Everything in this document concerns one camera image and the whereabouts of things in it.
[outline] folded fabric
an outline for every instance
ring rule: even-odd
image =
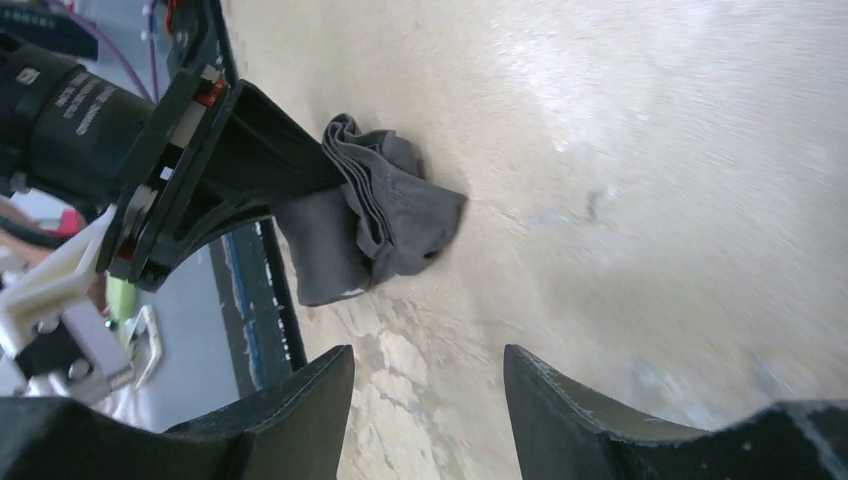
[[[361,133],[350,115],[333,118],[322,147],[347,183],[272,209],[300,303],[349,298],[430,266],[456,234],[466,197],[420,178],[412,145],[393,130]]]

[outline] cable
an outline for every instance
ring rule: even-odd
[[[130,65],[130,62],[127,61],[126,57],[124,57],[124,55],[121,54],[121,51],[118,50],[118,47],[116,47],[115,44],[112,43],[112,41],[109,40],[108,37],[106,37],[106,35],[103,35],[103,33],[98,30],[98,28],[89,20],[83,18],[78,13],[67,8],[61,0],[45,1],[53,8],[55,8],[56,10],[67,16],[69,19],[71,19],[72,22],[79,25],[80,28],[85,30],[89,35],[94,37],[99,43],[106,47],[106,49],[109,50],[112,55],[114,55],[115,58],[118,59],[118,62],[121,64],[121,67],[124,69],[124,71],[127,72],[127,76],[130,77],[130,80],[132,81],[133,85],[135,85],[135,88],[138,90],[139,95],[141,95],[141,97],[147,100],[148,102],[153,102],[153,98],[151,98],[150,93],[147,91],[147,89],[144,88],[144,83],[142,83],[141,79],[138,77],[138,74],[135,73],[135,70],[133,70],[132,65]]]
[[[0,216],[0,230],[5,230],[6,233],[24,243],[35,247],[46,248],[48,250],[56,250],[71,238],[31,230],[2,216]]]
[[[155,25],[156,3],[159,0],[150,0],[147,5],[147,52],[150,56],[150,76],[153,81],[153,101],[159,102],[159,73],[156,71],[156,40],[153,36]]]

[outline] purple cable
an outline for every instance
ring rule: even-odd
[[[156,41],[153,37],[153,27],[155,22],[154,11],[158,0],[150,0],[147,6],[147,51],[150,54],[150,75],[153,80],[153,101],[159,102],[159,74],[156,72]]]
[[[65,4],[61,2],[61,0],[46,1],[53,8],[58,10],[60,13],[63,13],[68,18],[70,18],[71,21],[79,25],[80,28],[82,28],[89,35],[94,37],[100,44],[105,46],[106,49],[109,50],[112,55],[114,55],[115,58],[118,59],[118,62],[121,64],[121,67],[124,69],[124,71],[127,72],[127,76],[130,77],[130,80],[132,81],[133,85],[135,85],[135,88],[138,89],[138,93],[141,95],[141,97],[147,100],[148,102],[153,102],[153,99],[150,97],[150,93],[148,93],[147,89],[144,88],[144,83],[142,83],[141,79],[138,78],[138,74],[135,73],[135,70],[133,70],[132,65],[130,65],[130,62],[127,61],[126,57],[124,57],[121,54],[121,51],[118,50],[118,47],[116,47],[115,44],[112,43],[112,41],[106,37],[106,35],[103,35],[103,33],[100,32],[100,30],[98,30],[93,23],[91,23],[87,19],[80,16],[78,13],[65,6]]]

